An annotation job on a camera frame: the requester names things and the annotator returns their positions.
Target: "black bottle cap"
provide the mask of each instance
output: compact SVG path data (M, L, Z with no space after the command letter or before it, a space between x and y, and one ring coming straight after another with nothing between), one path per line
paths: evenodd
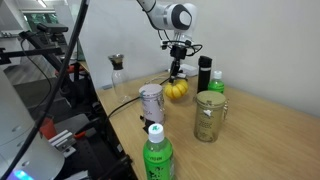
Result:
M212 59L207 56L200 56L198 65L200 67L209 68L211 67Z

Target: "blue light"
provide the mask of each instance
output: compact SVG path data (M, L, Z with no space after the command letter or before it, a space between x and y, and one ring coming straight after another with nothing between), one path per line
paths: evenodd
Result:
M14 172L14 175L19 179L19 180L33 180L31 176L29 176L27 173L25 173L22 170L17 170Z

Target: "ceiling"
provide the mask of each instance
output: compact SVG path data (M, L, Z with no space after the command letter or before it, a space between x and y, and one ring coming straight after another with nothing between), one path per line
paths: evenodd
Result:
M37 0L15 0L17 2L18 8L20 10L45 10L45 9L54 9L55 5L67 5L67 0L43 0L47 5L46 8L43 8Z

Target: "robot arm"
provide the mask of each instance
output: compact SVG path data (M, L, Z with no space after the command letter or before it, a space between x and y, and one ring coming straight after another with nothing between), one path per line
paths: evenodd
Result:
M197 8L193 4L160 5L156 0L137 1L148 15L154 29L174 30L174 41L192 41L197 18Z

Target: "white wall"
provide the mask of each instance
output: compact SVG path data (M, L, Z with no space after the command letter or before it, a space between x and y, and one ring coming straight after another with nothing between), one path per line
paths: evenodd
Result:
M173 2L199 8L194 40L204 48L184 62L215 57L227 85L320 117L320 1ZM96 87L111 82L110 54L126 55L132 77L170 64L134 0L91 1L81 40Z

